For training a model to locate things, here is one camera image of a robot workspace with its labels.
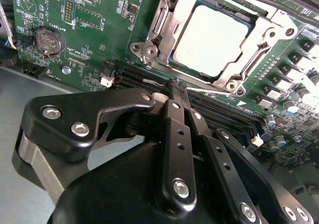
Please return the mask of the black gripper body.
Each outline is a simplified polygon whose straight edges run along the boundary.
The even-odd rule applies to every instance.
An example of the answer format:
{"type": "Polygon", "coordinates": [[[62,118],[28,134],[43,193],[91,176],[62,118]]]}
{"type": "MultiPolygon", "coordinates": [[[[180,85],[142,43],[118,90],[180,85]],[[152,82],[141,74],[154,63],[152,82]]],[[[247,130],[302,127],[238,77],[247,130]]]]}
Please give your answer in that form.
{"type": "Polygon", "coordinates": [[[140,144],[73,181],[51,215],[53,224],[230,224],[229,208],[199,157],[193,158],[197,203],[171,217],[157,205],[162,148],[140,144]]]}

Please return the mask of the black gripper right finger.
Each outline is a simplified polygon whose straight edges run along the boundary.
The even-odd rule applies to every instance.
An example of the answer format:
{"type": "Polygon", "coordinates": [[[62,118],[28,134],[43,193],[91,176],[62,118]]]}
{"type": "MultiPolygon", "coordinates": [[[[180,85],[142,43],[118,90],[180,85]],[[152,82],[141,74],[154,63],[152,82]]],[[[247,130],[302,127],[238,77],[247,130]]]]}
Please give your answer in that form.
{"type": "Polygon", "coordinates": [[[290,194],[228,131],[211,132],[205,119],[191,108],[188,87],[179,87],[183,108],[204,163],[216,176],[232,224],[312,224],[307,209],[290,194]]]}

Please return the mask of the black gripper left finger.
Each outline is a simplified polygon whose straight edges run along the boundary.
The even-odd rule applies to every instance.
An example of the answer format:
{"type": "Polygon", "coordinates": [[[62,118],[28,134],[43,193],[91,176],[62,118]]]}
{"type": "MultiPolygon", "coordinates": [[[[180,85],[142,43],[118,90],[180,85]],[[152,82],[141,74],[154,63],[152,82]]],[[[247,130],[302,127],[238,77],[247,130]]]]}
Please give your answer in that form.
{"type": "Polygon", "coordinates": [[[14,154],[18,173],[56,206],[76,179],[140,144],[157,143],[156,203],[166,214],[189,214],[197,203],[193,139],[179,89],[169,83],[167,95],[131,88],[33,98],[14,154]]]}

